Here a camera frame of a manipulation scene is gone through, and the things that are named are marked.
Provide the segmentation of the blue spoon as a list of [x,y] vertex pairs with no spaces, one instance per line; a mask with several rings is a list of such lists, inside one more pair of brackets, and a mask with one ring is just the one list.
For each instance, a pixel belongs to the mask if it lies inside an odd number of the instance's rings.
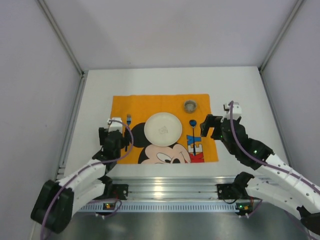
[[192,127],[192,141],[193,141],[193,155],[196,155],[196,145],[195,145],[195,127],[197,125],[197,121],[194,119],[191,119],[189,121],[190,126]]

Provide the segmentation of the blue fork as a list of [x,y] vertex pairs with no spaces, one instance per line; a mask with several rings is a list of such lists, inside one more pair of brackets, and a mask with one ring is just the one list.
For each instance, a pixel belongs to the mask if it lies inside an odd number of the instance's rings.
[[131,139],[131,135],[130,135],[130,124],[132,122],[132,118],[130,114],[127,114],[126,116],[126,125],[127,128],[125,129],[124,132],[124,138],[125,138],[125,152],[128,151],[128,146],[131,144],[132,139]]

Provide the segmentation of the orange Mickey placemat cloth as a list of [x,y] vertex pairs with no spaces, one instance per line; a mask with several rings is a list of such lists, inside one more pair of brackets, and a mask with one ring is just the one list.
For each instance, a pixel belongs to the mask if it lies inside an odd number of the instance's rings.
[[[184,111],[184,102],[194,100],[197,109],[194,113]],[[166,112],[175,115],[182,124],[180,139],[169,146],[160,147],[151,144],[145,137],[145,122],[154,114]],[[179,95],[130,95],[114,96],[111,117],[120,117],[126,121],[131,115],[129,125],[133,134],[133,149],[129,156],[120,160],[120,164],[199,164],[218,162],[218,152],[214,141],[201,137],[200,124],[211,112],[208,94]],[[193,129],[190,120],[196,120],[194,130],[195,150],[193,154]]]

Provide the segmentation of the white round plate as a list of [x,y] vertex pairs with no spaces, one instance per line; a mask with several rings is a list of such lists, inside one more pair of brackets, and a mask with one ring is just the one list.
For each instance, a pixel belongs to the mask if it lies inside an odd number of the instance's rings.
[[175,115],[168,112],[159,112],[145,122],[143,130],[146,139],[152,145],[167,147],[180,139],[183,126]]

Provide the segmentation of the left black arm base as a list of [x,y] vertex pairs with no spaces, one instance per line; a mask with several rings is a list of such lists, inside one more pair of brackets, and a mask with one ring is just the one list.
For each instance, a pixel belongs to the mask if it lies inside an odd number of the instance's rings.
[[129,194],[128,184],[113,184],[109,197],[111,199],[126,200]]

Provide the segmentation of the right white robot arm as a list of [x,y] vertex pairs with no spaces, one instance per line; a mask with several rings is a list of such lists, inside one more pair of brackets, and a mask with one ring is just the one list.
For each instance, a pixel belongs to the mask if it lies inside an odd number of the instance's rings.
[[200,124],[202,137],[213,132],[211,138],[221,141],[227,151],[242,165],[271,179],[276,185],[261,181],[247,173],[239,173],[232,189],[237,198],[258,198],[273,204],[296,217],[310,232],[320,233],[320,187],[295,171],[259,140],[248,137],[241,125],[242,109],[231,101],[223,106],[225,115],[208,114]]

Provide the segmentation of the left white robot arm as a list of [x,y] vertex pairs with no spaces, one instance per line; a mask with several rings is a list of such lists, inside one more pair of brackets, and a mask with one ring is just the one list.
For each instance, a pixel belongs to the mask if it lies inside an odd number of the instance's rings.
[[110,118],[106,128],[99,128],[98,136],[101,148],[87,163],[64,178],[43,184],[30,214],[43,230],[61,233],[78,210],[111,194],[112,180],[107,173],[130,154],[134,137],[119,117]]

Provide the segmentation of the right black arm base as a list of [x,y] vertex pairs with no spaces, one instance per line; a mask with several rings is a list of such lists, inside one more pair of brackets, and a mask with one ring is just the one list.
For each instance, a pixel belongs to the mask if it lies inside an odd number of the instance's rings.
[[250,198],[245,188],[235,183],[217,184],[216,188],[219,200],[227,202],[228,200],[248,200]]

